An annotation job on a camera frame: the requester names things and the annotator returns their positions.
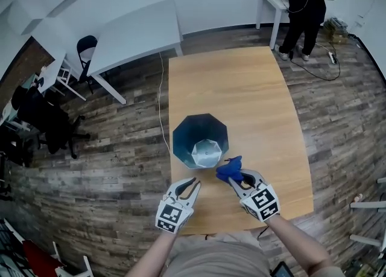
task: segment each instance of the blue cloth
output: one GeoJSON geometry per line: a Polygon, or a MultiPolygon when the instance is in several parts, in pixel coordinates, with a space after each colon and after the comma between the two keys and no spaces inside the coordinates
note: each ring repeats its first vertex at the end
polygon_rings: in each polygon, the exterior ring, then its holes
{"type": "Polygon", "coordinates": [[[241,156],[237,156],[227,159],[228,164],[224,164],[216,169],[216,177],[225,183],[229,183],[228,177],[232,178],[235,182],[241,183],[243,180],[243,176],[240,173],[241,158],[241,156]]]}

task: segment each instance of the red object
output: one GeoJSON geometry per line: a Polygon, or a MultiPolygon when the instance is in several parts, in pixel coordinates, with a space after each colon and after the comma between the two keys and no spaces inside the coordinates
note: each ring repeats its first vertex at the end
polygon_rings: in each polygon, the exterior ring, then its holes
{"type": "Polygon", "coordinates": [[[64,266],[32,241],[23,241],[23,249],[32,271],[38,277],[57,277],[55,269],[64,266]]]}

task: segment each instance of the wooden floor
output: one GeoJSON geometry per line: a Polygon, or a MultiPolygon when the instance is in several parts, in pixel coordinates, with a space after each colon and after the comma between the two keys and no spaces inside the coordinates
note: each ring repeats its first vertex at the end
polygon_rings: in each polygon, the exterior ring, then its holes
{"type": "MultiPolygon", "coordinates": [[[[202,34],[186,38],[182,48],[192,54],[268,45],[270,32],[271,28],[251,28],[202,34]]],[[[285,32],[280,30],[280,39],[285,32]]],[[[318,41],[329,46],[321,34],[318,41]]],[[[358,193],[375,200],[386,190],[376,185],[386,169],[386,87],[354,41],[337,46],[337,52],[341,75],[335,81],[319,80],[290,62],[278,62],[303,130],[314,192],[315,212],[294,222],[345,267],[369,250],[351,242],[349,234],[375,238],[385,228],[382,214],[352,211],[349,203],[358,193]]],[[[161,117],[168,139],[168,57],[175,54],[162,55],[161,117]]],[[[320,47],[304,65],[324,76],[338,72],[320,47]]],[[[53,252],[51,242],[56,241],[62,259],[75,267],[83,268],[81,256],[87,255],[96,276],[123,276],[157,237],[154,216],[170,182],[157,112],[161,72],[158,54],[111,72],[111,84],[127,99],[125,106],[96,83],[93,95],[87,84],[74,84],[87,102],[68,92],[63,108],[73,118],[86,116],[80,130],[92,139],[78,142],[77,160],[68,151],[50,155],[43,148],[34,152],[31,168],[13,166],[7,177],[15,201],[1,202],[0,215],[47,251],[53,252]]],[[[305,275],[270,230],[260,241],[271,268],[284,260],[296,275],[305,275]]]]}

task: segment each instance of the forearm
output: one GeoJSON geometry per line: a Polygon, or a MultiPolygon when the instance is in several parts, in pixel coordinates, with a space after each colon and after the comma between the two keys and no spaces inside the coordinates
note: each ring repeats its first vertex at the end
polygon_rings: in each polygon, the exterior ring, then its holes
{"type": "Polygon", "coordinates": [[[158,277],[177,236],[162,231],[160,236],[125,277],[158,277]]]}
{"type": "Polygon", "coordinates": [[[333,265],[327,250],[319,242],[280,215],[272,216],[266,223],[309,276],[333,265]]]}

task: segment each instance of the sneaker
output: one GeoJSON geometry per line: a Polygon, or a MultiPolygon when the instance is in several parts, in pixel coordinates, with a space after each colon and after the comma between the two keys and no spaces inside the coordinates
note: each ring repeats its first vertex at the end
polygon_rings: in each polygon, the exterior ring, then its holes
{"type": "Polygon", "coordinates": [[[275,50],[275,52],[277,52],[279,54],[279,57],[282,60],[288,60],[288,54],[280,53],[278,44],[275,44],[274,50],[275,50]]]}
{"type": "Polygon", "coordinates": [[[296,45],[296,50],[305,62],[309,60],[309,55],[303,54],[303,47],[301,45],[296,45]]]}

